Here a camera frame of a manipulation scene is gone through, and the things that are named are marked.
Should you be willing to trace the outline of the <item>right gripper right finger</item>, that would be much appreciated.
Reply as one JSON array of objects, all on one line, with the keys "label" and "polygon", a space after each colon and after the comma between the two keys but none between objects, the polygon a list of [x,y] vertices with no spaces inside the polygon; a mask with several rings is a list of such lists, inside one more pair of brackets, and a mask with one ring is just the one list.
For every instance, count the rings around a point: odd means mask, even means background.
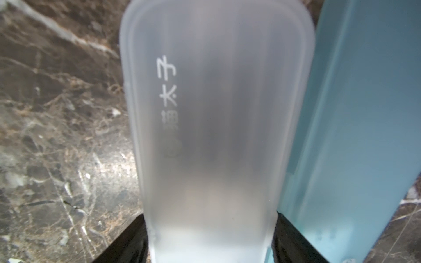
[{"label": "right gripper right finger", "polygon": [[328,263],[281,213],[278,213],[271,248],[275,263]]}]

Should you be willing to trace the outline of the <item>frosted white pencil case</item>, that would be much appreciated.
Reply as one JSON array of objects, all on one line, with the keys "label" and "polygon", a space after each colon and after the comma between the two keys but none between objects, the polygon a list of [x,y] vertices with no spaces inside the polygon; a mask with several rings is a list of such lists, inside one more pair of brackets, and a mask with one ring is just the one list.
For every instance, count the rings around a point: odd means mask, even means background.
[{"label": "frosted white pencil case", "polygon": [[263,263],[315,49],[301,1],[131,1],[120,52],[154,263]]}]

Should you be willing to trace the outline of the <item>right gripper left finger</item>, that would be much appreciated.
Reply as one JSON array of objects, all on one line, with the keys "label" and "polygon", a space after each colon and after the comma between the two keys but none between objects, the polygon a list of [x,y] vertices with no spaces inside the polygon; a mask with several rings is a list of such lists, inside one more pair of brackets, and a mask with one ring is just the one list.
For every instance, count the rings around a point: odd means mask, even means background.
[{"label": "right gripper left finger", "polygon": [[147,227],[140,214],[93,263],[145,263],[147,257]]}]

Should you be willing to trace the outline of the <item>light blue pencil case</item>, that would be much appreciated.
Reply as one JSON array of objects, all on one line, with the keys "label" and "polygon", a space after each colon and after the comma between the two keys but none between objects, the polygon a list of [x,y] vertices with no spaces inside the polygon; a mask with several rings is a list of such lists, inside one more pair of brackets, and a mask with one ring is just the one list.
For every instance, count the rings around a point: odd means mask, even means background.
[{"label": "light blue pencil case", "polygon": [[325,1],[278,213],[361,263],[420,172],[420,1]]}]

